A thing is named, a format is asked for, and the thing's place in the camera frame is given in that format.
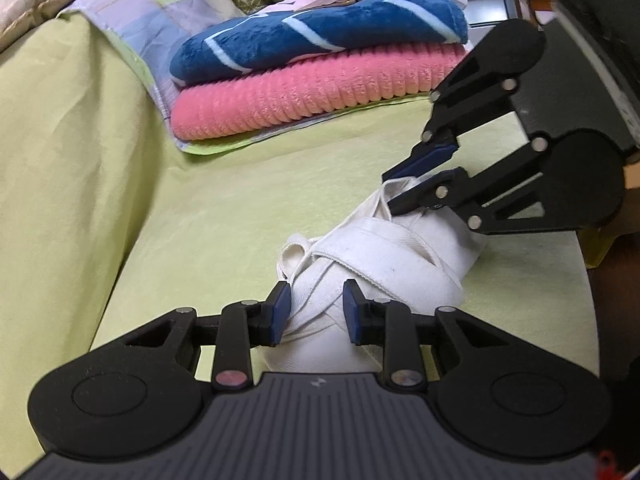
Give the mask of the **white canvas shopping bag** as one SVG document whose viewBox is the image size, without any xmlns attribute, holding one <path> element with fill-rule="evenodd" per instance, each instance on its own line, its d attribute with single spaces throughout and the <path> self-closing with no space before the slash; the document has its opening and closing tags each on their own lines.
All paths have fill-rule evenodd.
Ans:
<svg viewBox="0 0 640 480">
<path fill-rule="evenodd" d="M 415 178 L 387 181 L 326 234 L 288 238 L 277 274 L 291 286 L 292 308 L 280 344 L 260 352 L 267 370 L 380 369 L 380 348 L 354 346 L 349 340 L 342 295 L 351 278 L 367 298 L 397 300 L 414 313 L 463 304 L 462 281 L 486 238 L 470 231 L 448 208 L 393 216 L 390 200 L 417 183 Z"/>
</svg>

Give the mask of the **blue plush blanket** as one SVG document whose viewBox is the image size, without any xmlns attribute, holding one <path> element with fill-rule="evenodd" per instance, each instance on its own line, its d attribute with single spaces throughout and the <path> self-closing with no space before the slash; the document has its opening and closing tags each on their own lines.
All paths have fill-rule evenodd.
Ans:
<svg viewBox="0 0 640 480">
<path fill-rule="evenodd" d="M 189 87 L 383 44 L 467 41 L 454 0 L 283 0 L 187 39 L 169 73 Z"/>
</svg>

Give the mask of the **pink ribbed blanket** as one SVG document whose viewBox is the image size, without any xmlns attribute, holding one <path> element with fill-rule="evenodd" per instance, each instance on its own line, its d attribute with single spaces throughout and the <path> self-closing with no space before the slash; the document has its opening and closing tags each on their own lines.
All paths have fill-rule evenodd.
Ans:
<svg viewBox="0 0 640 480">
<path fill-rule="evenodd" d="M 463 60 L 460 44 L 386 44 L 317 56 L 182 90 L 170 126 L 183 141 L 265 130 L 434 90 Z"/>
</svg>

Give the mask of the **green sofa cover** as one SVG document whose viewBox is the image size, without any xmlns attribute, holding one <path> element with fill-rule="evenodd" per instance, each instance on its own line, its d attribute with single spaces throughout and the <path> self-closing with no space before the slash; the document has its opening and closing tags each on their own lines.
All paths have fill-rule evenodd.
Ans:
<svg viewBox="0 0 640 480">
<path fill-rule="evenodd" d="M 180 152 L 142 86 L 82 15 L 1 55 L 1 468 L 41 453 L 36 382 L 179 306 L 267 295 L 286 239 L 328 232 L 404 158 L 419 98 L 217 157 Z"/>
</svg>

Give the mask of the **pastel patchwork quilt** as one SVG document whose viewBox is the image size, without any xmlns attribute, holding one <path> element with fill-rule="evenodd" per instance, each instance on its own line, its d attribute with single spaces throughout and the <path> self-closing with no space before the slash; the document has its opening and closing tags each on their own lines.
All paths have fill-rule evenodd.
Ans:
<svg viewBox="0 0 640 480">
<path fill-rule="evenodd" d="M 58 15 L 79 13 L 103 32 L 137 75 L 166 127 L 178 98 L 169 62 L 187 39 L 238 18 L 231 0 L 76 0 Z"/>
</svg>

